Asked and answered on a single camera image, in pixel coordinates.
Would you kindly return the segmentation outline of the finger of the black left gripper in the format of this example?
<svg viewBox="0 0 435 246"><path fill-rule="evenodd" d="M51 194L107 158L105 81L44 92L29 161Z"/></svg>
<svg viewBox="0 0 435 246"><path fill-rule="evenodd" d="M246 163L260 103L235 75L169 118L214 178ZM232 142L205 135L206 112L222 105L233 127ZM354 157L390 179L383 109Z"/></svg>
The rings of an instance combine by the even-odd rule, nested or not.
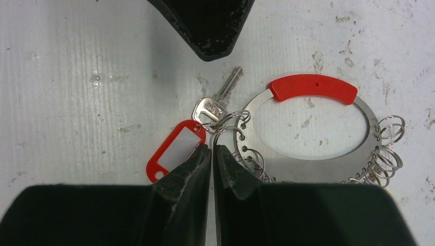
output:
<svg viewBox="0 0 435 246"><path fill-rule="evenodd" d="M201 60L211 62L231 54L254 0L154 0L149 3Z"/></svg>

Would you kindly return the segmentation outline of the silver key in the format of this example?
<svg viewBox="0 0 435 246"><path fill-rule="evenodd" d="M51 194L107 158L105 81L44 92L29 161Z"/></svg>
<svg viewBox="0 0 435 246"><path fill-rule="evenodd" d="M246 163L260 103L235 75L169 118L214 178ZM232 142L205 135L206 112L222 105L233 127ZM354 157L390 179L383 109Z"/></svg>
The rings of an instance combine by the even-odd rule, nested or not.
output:
<svg viewBox="0 0 435 246"><path fill-rule="evenodd" d="M209 133L216 133L219 128L216 126L217 123L220 123L229 114L227 107L231 91L243 74L242 66L235 67L217 94L199 99L193 109L191 118Z"/></svg>

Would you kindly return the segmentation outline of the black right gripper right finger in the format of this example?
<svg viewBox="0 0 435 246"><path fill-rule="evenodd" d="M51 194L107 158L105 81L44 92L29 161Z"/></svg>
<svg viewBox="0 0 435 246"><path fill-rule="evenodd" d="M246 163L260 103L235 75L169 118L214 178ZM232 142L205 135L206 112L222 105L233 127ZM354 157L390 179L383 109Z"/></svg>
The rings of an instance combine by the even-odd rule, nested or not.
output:
<svg viewBox="0 0 435 246"><path fill-rule="evenodd" d="M218 245L415 245L392 197L361 184L263 183L213 148Z"/></svg>

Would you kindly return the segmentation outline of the red key tag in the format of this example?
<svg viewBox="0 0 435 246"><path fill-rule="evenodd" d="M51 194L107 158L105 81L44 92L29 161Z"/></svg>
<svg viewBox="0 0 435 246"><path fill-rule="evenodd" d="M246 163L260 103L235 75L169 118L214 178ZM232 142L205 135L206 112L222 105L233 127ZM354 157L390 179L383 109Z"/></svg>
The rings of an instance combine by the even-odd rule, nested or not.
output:
<svg viewBox="0 0 435 246"><path fill-rule="evenodd" d="M198 144L206 140L206 130L199 122L180 122L155 151L146 165L148 179L155 183L185 162Z"/></svg>

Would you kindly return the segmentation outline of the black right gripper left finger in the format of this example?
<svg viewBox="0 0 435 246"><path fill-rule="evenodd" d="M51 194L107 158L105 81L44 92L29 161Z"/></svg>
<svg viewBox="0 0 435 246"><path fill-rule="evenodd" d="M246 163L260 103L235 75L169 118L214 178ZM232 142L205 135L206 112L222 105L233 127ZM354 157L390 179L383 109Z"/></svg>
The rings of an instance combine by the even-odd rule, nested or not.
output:
<svg viewBox="0 0 435 246"><path fill-rule="evenodd" d="M204 245L211 150L151 185L35 185L1 220L1 245Z"/></svg>

